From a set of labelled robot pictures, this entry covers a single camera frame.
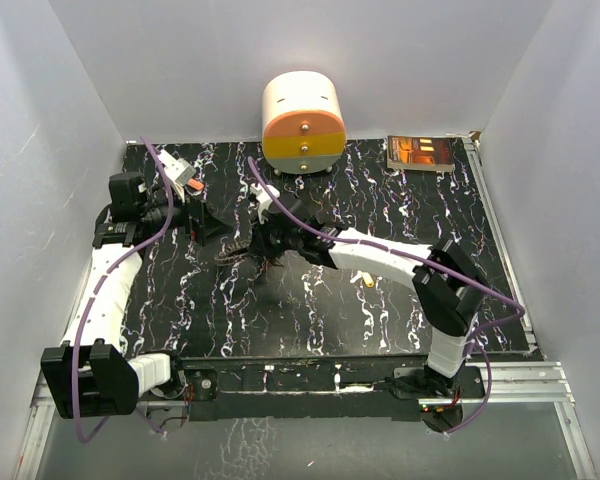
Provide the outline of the yellow key tag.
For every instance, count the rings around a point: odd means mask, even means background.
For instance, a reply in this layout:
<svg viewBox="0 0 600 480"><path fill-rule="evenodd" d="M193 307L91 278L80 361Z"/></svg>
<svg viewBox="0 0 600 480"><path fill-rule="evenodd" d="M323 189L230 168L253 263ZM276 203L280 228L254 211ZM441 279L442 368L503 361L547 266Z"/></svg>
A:
<svg viewBox="0 0 600 480"><path fill-rule="evenodd" d="M358 281L360 281L367 288L373 288L375 286L375 280L368 272L357 271L350 279L351 284L354 284Z"/></svg>

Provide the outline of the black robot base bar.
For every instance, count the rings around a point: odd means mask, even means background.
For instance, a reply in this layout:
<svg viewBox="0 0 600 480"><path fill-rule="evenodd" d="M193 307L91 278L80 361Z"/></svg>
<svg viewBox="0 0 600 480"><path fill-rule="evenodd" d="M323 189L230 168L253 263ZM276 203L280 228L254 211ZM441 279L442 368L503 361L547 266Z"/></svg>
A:
<svg viewBox="0 0 600 480"><path fill-rule="evenodd" d="M461 405L481 401L486 376L466 365L452 380L423 355L185 357L192 421L242 418L386 418L458 424Z"/></svg>

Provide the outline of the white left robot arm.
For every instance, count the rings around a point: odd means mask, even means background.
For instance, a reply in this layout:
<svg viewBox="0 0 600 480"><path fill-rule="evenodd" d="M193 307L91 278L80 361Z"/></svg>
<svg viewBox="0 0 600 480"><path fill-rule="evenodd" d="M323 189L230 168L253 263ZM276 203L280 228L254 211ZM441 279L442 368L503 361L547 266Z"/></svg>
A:
<svg viewBox="0 0 600 480"><path fill-rule="evenodd" d="M41 357L64 419L129 415L151 390L166 399L185 390L187 376L176 354L158 350L127 360L120 346L132 285L149 246L171 231L204 245L230 229L193 197L203 185L189 172L166 177L167 183L154 187L139 172L109 179L110 202L95 221L85 291L60 345Z"/></svg>

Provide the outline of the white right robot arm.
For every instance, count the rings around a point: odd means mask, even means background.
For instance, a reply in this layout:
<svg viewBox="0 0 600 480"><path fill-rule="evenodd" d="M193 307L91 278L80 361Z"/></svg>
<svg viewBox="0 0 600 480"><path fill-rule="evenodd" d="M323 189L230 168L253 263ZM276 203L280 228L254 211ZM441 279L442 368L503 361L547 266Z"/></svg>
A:
<svg viewBox="0 0 600 480"><path fill-rule="evenodd" d="M315 235L290 220L270 200L249 200L256 205L251 221L250 255L275 262L288 251L307 262L332 269L357 270L392 280L415 292L425 319L432 326L432 340L425 366L411 374L407 387L440 397L453 394L461 385L465 343L484 293L446 272L440 272L412 256L440 264L481 285L486 280L468 256L451 240L430 246L378 239L336 223L322 223L309 214L293 195L280 198Z"/></svg>

